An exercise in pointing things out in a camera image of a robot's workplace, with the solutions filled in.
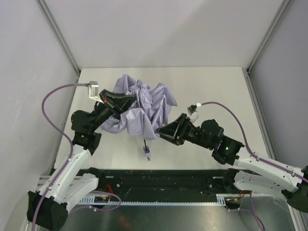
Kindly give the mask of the lavender folding umbrella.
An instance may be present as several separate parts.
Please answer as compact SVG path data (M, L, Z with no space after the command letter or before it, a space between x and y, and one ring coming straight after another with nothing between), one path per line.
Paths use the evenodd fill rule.
M117 79L113 92L135 95L136 100L119 119L112 116L102 123L101 129L112 134L126 130L130 135L141 135L144 141L158 139L156 131L168 124L168 115L177 106L166 84L158 83L152 89L127 74Z

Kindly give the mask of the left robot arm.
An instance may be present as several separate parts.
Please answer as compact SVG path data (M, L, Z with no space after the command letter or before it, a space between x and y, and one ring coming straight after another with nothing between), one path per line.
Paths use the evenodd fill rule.
M136 95L100 93L89 91L96 103L92 112L75 111L71 116L73 139L69 139L70 151L61 165L36 192L28 192L27 219L32 229L41 226L58 231L65 224L69 213L80 200L99 185L99 177L91 173L81 179L73 179L85 162L93 156L99 146L101 134L96 130L112 116L120 117L136 101Z

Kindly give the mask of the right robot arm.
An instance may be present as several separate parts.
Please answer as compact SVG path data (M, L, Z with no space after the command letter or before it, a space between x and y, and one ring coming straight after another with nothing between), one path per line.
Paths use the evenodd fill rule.
M224 129L215 120L206 120L196 127L186 114L181 114L157 133L177 146L189 141L211 150L217 162L233 167L224 181L235 188L271 195L298 211L308 211L307 168L293 167L254 153L247 144L225 136Z

